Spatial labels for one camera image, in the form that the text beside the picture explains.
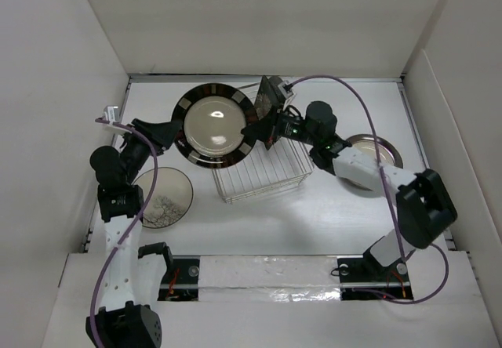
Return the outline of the black floral square plate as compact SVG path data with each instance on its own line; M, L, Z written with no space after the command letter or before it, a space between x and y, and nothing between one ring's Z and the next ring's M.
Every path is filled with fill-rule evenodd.
M262 77L254 103L259 120L264 118L271 109L279 112L283 108L282 94L279 92L278 86L270 83L269 78Z

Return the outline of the cream plate checkered dark rim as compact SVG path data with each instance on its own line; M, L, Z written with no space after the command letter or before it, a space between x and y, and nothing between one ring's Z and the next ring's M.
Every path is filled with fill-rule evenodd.
M231 85L195 86L178 100L172 119L182 122L175 139L177 150L189 162L205 169L237 165L256 143L242 134L244 128L258 122L253 102Z

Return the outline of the cream plate tree pattern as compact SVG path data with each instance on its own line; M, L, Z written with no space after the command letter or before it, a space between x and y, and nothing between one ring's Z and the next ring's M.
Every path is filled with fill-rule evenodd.
M172 226L187 214L193 198L192 183L183 172L170 167L159 168L154 192L144 211L143 227Z

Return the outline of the cream plate brown rim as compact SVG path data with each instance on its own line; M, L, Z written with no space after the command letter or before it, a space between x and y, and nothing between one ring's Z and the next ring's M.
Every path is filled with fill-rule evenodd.
M347 138L347 141L352 144L353 147L359 149L361 152L366 154L375 154L376 149L374 147L374 140L370 134L358 134ZM403 168L402 156L398 150L386 139L377 137L376 143L380 151L380 159L389 165L393 165L397 168ZM359 190L370 191L369 188L356 183L349 179L344 179L346 184L350 184L352 187Z

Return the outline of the grey reindeer round plate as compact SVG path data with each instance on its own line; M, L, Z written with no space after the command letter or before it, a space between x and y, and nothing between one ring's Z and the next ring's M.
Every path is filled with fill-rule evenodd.
M269 78L269 81L272 85L279 86L281 85L284 81L277 75L273 75Z

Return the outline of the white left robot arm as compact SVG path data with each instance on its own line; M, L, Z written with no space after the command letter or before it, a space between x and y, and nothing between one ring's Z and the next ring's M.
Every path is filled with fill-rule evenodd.
M139 244L153 194L144 193L134 180L148 158L156 160L171 147L182 123L99 122L123 130L124 143L121 150L99 147L89 159L98 182L107 258L93 289L85 331L96 347L159 347L162 322L154 305L160 283L173 277L175 264L166 243Z

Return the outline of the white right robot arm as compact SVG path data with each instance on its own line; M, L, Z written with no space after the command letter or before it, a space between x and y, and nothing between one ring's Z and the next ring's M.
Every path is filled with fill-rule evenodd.
M336 134L331 106L315 101L304 117L270 111L242 134L264 143L281 136L310 145L321 170L386 198L394 228L365 250L363 273L380 280L391 266L417 249L426 249L457 220L457 210L441 176L432 169L411 172L369 155Z

